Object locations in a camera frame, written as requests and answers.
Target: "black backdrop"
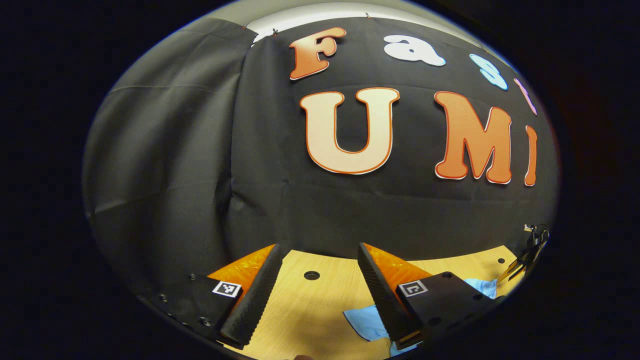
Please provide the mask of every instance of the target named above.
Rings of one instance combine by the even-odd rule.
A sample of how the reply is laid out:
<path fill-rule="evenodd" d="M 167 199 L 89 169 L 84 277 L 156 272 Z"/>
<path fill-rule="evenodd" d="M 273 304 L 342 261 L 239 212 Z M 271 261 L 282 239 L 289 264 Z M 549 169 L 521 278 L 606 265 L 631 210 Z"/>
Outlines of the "black backdrop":
<path fill-rule="evenodd" d="M 441 342 L 429 358 L 632 358 L 634 246 L 632 12 L 618 3 L 431 3 L 485 37 L 531 82 L 550 112 L 572 181 L 562 189 L 554 244 L 492 317 Z M 22 4 L 7 13 L 6 99 L 11 163 L 7 242 L 19 319 L 10 355 L 212 359 L 205 346 L 150 314 L 95 248 L 80 169 L 96 109 L 122 72 L 158 40 L 213 9 L 210 2 Z"/>
<path fill-rule="evenodd" d="M 338 39 L 331 70 L 291 81 L 289 44 L 334 27 L 348 35 Z M 387 55 L 388 34 L 427 40 L 447 65 Z M 500 60 L 442 31 L 390 19 L 318 21 L 250 47 L 255 35 L 225 20 L 194 21 L 144 54 L 100 106 L 83 160 L 86 212 L 100 249 L 135 292 L 206 274 L 272 243 L 285 253 L 355 259 L 364 241 L 419 260 L 500 245 L 519 253 L 522 224 L 553 229 L 555 134 L 538 96 L 531 91 L 535 116 L 511 81 L 528 82 Z M 510 91 L 487 81 L 471 53 L 494 63 Z M 343 149 L 357 151 L 367 138 L 366 112 L 353 99 L 375 86 L 400 93 L 388 161 L 359 176 L 317 166 L 307 154 L 300 99 L 343 93 L 337 136 Z M 509 114 L 512 182 L 436 176 L 447 147 L 437 91 L 463 94 L 483 124 L 492 106 Z M 534 186 L 523 181 L 525 126 L 538 134 Z"/>

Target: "metal clip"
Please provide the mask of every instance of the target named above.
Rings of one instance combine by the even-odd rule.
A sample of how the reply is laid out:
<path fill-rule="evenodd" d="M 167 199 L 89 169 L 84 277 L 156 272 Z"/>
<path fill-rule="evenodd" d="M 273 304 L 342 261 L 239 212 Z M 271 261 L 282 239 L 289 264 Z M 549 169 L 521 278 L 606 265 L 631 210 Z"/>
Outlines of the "metal clip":
<path fill-rule="evenodd" d="M 531 233 L 529 239 L 527 239 L 526 248 L 505 270 L 502 275 L 498 277 L 498 282 L 504 280 L 509 276 L 509 280 L 516 277 L 521 272 L 527 272 L 530 270 L 535 262 L 538 260 L 538 255 L 542 248 L 547 244 L 549 239 L 549 230 L 545 225 L 524 225 L 524 231 Z"/>

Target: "wooden surface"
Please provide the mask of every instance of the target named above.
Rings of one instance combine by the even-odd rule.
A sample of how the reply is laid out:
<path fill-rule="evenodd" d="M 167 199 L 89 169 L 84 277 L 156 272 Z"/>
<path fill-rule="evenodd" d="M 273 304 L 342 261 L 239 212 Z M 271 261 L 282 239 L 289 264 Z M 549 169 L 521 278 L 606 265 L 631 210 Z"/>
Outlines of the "wooden surface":
<path fill-rule="evenodd" d="M 454 258 L 410 261 L 431 274 L 450 271 L 462 279 L 491 281 L 515 260 L 504 246 Z M 306 280 L 307 271 L 320 273 Z M 509 293 L 520 281 L 498 284 L 498 296 Z M 260 323 L 243 350 L 226 347 L 258 360 L 291 360 L 309 355 L 314 360 L 389 357 L 388 338 L 367 341 L 350 326 L 342 313 L 373 305 L 373 299 L 355 259 L 332 258 L 292 250 L 282 261 Z"/>

